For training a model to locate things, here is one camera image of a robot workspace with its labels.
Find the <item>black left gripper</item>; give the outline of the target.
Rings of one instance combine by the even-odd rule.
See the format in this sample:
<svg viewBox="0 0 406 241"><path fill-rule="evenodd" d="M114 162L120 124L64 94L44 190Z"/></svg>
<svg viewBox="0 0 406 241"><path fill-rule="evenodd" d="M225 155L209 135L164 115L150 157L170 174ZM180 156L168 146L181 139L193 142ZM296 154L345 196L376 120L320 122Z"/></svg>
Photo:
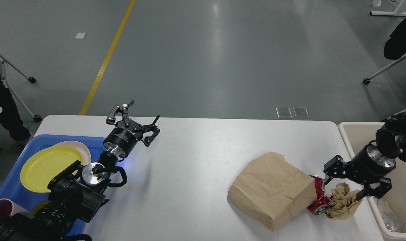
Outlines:
<svg viewBox="0 0 406 241"><path fill-rule="evenodd" d="M134 105L134 99L128 104L115 105L108 116L106 117L107 125L114 125L115 128L108 134L103 141L103 146L107 151L114 151L114 155L120 158L126 158L134 149L139 141L146 147L150 144L160 133L157 121L160 116L156 116L154 121L149 125L136 125L132 126L129 119L128 109ZM116 115L121 114L122 120L116 121Z"/></svg>

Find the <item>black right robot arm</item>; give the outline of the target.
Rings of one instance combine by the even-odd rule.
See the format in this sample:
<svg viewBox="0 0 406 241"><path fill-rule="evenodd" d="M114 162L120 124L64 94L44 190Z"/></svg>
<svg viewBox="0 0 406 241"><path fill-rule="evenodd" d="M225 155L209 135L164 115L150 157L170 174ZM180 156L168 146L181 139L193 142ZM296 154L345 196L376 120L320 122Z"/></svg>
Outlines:
<svg viewBox="0 0 406 241"><path fill-rule="evenodd" d="M349 162L339 155L324 165L327 185L335 178L348 179L363 186L356 199L373 196L382 198L392 188L386 177L393 171L399 158L406 162L406 112L390 116L376 131L376 137L365 145Z"/></svg>

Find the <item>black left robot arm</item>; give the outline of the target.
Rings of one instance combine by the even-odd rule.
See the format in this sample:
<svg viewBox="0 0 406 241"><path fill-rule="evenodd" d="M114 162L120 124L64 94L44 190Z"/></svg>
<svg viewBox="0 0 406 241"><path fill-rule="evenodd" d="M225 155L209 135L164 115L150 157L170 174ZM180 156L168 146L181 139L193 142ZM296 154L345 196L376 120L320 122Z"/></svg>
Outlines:
<svg viewBox="0 0 406 241"><path fill-rule="evenodd" d="M104 195L108 188L119 188L127 181L126 171L118 163L129 156L142 142L149 146L160 129L156 116L149 125L131 119L128 104L116 105L106 117L113 125L103 141L104 150L97 162L82 165L78 160L56 172L47 183L48 200L34 215L18 212L0 220L0 241L91 241L87 234L65 236L77 219L89 223L99 209L109 202Z"/></svg>

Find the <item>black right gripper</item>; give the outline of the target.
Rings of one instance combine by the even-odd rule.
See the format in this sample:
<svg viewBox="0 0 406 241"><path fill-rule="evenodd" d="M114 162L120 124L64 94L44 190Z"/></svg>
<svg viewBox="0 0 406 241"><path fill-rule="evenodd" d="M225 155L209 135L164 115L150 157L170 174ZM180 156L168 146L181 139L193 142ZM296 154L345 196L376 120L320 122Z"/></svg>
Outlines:
<svg viewBox="0 0 406 241"><path fill-rule="evenodd" d="M323 185L328 185L336 178L350 179L363 186L356 194L357 201L370 196L380 199L392 189L391 179L384 177L396 166L394 159L385 157L375 145L368 144L349 162L336 155L325 163ZM378 183L378 186L371 187L372 183Z"/></svg>

